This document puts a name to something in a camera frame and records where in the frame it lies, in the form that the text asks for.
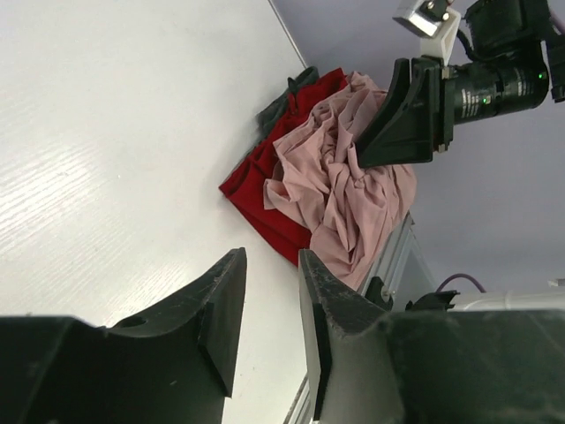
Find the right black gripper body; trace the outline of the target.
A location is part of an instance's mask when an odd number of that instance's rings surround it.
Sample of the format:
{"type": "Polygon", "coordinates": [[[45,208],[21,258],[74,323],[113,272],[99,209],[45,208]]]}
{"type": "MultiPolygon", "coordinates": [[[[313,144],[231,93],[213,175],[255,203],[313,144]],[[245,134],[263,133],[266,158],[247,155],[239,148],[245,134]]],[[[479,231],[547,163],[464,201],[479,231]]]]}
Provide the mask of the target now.
{"type": "Polygon", "coordinates": [[[542,62],[471,62],[451,65],[442,81],[438,152],[448,149],[454,127],[537,108],[546,98],[549,73],[542,62]]]}

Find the pink skirt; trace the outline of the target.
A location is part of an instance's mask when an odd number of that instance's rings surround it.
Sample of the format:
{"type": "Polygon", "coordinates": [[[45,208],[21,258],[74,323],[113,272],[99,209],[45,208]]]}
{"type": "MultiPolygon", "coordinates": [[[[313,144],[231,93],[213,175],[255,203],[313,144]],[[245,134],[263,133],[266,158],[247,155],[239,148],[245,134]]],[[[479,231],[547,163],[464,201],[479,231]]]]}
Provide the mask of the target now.
{"type": "Polygon", "coordinates": [[[353,72],[344,89],[317,103],[307,122],[275,143],[286,210],[312,231],[310,249],[356,290],[388,236],[407,216],[417,179],[410,165],[358,166],[355,143],[386,93],[353,72]]]}

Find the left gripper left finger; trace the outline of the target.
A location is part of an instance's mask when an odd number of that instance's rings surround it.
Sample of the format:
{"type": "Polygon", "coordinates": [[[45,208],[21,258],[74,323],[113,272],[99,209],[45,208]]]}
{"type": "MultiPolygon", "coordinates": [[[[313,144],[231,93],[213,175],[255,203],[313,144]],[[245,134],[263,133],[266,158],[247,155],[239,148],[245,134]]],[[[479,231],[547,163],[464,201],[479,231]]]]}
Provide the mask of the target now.
{"type": "Polygon", "coordinates": [[[4,423],[219,423],[233,391],[244,248],[112,327],[1,320],[4,423]]]}

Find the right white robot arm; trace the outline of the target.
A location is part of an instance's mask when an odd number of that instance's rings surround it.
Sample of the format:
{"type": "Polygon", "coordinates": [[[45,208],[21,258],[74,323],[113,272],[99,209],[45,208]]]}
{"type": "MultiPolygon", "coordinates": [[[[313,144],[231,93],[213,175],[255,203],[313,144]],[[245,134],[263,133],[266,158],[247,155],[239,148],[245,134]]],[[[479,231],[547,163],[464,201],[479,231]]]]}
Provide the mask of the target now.
{"type": "Polygon", "coordinates": [[[545,1],[403,1],[395,20],[420,39],[396,60],[382,107],[356,144],[358,165],[428,163],[457,125],[564,99],[564,32],[545,1]]]}

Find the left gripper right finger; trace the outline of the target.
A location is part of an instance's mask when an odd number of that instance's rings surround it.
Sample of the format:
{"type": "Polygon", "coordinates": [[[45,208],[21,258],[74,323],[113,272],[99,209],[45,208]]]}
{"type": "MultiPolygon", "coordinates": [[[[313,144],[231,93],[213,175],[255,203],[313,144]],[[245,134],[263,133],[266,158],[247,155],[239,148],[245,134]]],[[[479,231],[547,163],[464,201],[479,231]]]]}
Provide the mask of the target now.
{"type": "Polygon", "coordinates": [[[561,423],[564,313],[389,312],[309,250],[299,291],[318,423],[561,423]]]}

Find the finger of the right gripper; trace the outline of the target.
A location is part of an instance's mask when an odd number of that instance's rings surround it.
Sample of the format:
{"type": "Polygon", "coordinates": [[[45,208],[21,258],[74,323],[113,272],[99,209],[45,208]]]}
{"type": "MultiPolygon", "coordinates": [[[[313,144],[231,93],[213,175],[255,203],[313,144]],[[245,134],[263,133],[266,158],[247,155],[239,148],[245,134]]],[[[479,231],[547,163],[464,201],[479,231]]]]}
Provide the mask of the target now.
{"type": "Polygon", "coordinates": [[[384,103],[358,136],[358,166],[370,169],[432,160],[435,127],[435,61],[401,58],[384,103]]]}

